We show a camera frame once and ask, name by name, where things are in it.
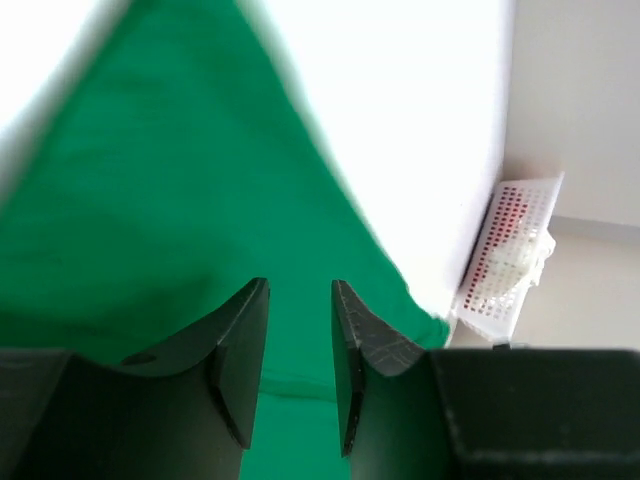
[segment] green fabric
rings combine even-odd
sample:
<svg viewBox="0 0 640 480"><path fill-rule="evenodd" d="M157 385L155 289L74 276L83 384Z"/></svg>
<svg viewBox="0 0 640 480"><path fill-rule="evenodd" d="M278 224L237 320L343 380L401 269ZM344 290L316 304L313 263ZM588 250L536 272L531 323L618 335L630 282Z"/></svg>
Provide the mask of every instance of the green fabric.
<svg viewBox="0 0 640 480"><path fill-rule="evenodd" d="M0 339L114 362L255 276L272 295L243 478L346 478L331 280L425 346L447 326L411 300L238 8L136 2L0 214Z"/></svg>

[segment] laundry basket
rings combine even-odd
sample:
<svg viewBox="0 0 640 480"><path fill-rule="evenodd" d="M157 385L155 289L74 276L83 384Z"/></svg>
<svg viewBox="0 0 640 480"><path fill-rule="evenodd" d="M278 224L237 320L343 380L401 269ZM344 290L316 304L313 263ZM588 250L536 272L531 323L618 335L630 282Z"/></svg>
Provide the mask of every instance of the laundry basket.
<svg viewBox="0 0 640 480"><path fill-rule="evenodd" d="M555 241L547 232L563 175L501 182L494 191L454 313L490 341L508 341Z"/></svg>

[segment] perforated basket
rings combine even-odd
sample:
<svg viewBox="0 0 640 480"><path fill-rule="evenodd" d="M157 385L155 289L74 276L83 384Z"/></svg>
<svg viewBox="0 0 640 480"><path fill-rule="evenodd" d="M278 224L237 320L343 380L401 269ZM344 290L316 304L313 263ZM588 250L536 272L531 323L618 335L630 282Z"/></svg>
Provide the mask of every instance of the perforated basket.
<svg viewBox="0 0 640 480"><path fill-rule="evenodd" d="M547 227L562 175L501 182L487 213L454 313L491 341L510 340L531 281L550 254Z"/></svg>

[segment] green cloth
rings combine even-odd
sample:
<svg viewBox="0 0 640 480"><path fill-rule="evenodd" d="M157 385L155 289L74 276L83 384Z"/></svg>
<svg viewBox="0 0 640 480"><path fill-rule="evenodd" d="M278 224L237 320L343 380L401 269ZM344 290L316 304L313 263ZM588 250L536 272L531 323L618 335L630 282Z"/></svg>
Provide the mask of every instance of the green cloth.
<svg viewBox="0 0 640 480"><path fill-rule="evenodd" d="M332 279L423 345L445 341L446 324L412 301L230 0L134 2L31 165L0 212L4 345L115 362L250 278L269 279L245 479L347 478Z"/></svg>

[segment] wall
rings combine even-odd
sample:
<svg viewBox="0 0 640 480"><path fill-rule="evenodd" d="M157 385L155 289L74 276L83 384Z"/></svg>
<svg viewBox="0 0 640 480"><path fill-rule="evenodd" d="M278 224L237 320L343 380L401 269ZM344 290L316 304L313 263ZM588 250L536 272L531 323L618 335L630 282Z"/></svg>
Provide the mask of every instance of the wall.
<svg viewBox="0 0 640 480"><path fill-rule="evenodd" d="M640 226L639 45L638 0L517 2L507 159L566 170L560 216Z"/></svg>
<svg viewBox="0 0 640 480"><path fill-rule="evenodd" d="M242 3L412 295L446 315L502 163L512 2Z"/></svg>
<svg viewBox="0 0 640 480"><path fill-rule="evenodd" d="M555 234L540 285L527 295L514 342L640 349L640 246ZM458 325L452 346L488 346Z"/></svg>

